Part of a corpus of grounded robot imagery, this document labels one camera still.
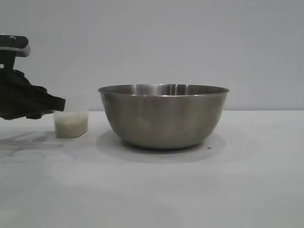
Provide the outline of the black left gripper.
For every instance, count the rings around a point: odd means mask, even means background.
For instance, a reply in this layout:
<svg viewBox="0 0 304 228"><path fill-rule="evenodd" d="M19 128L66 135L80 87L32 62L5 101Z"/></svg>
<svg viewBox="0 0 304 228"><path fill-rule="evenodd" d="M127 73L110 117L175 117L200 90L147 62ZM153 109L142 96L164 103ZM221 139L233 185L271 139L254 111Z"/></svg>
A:
<svg viewBox="0 0 304 228"><path fill-rule="evenodd" d="M64 111L66 100L32 85L24 73L14 70L15 56L0 57L0 117L14 120L40 119L54 111Z"/></svg>

